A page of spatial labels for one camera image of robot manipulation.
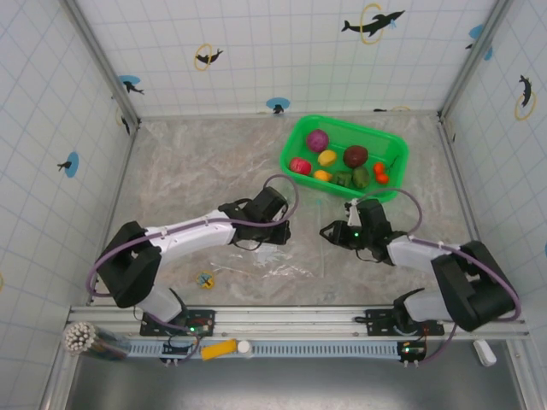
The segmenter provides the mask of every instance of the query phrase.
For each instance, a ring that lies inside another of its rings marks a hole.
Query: red tomato
[[[384,173],[377,173],[376,174],[376,181],[379,183],[379,184],[383,184],[383,185],[386,185],[388,182],[390,182],[390,177],[388,177],[386,174]]]
[[[385,165],[381,162],[376,162],[373,167],[373,171],[376,175],[380,175],[385,172]]]

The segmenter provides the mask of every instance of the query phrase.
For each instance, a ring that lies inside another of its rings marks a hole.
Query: white wall
[[[34,409],[129,137],[56,0],[0,4],[0,408]],[[74,178],[58,171],[79,154]]]
[[[525,308],[547,369],[547,2],[516,1],[452,115],[480,234]],[[523,83],[532,83],[524,109]],[[536,106],[532,110],[534,99]]]
[[[272,97],[292,112],[439,109],[494,2],[79,0],[116,72],[141,79],[141,116],[271,113]],[[366,6],[364,25],[404,10],[371,45],[341,32]],[[223,51],[206,71],[202,44]]]

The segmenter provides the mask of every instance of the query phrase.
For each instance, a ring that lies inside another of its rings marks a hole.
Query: green vegetable
[[[351,173],[347,171],[337,171],[333,174],[331,182],[349,188],[351,184]]]
[[[353,169],[352,180],[355,186],[361,190],[370,184],[370,174],[365,167],[357,167]]]

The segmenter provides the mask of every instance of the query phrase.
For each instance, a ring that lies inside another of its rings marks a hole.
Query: green plastic basket
[[[321,167],[317,161],[319,154],[309,150],[306,146],[306,137],[317,129],[326,132],[329,137],[328,149],[336,152],[336,162],[330,167]],[[350,168],[345,166],[343,160],[345,149],[351,145],[361,145],[368,150],[368,160],[365,163],[365,168],[370,172],[371,182],[366,188],[358,189],[353,183],[349,188],[344,188],[313,177],[313,173],[318,169],[323,169],[328,173],[351,171]],[[289,164],[295,157],[303,158],[311,163],[312,172],[309,176],[294,173],[289,169]],[[294,126],[291,136],[287,140],[283,151],[281,151],[280,164],[283,172],[291,175],[299,184],[352,199],[388,186],[400,188],[403,184],[404,170],[408,158],[409,147],[397,135],[322,115],[307,115],[302,117]],[[386,185],[378,184],[374,178],[373,165],[376,162],[383,162],[386,169],[389,168],[387,174],[390,181]],[[381,193],[374,197],[381,202],[387,202],[396,195],[397,193],[393,191]]]

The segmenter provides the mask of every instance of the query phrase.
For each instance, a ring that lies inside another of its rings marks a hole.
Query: yellow fruit
[[[321,181],[329,182],[332,178],[332,174],[320,169],[319,171],[314,172],[314,178],[320,179]]]
[[[319,154],[317,161],[322,167],[330,167],[336,162],[336,152],[327,149]]]

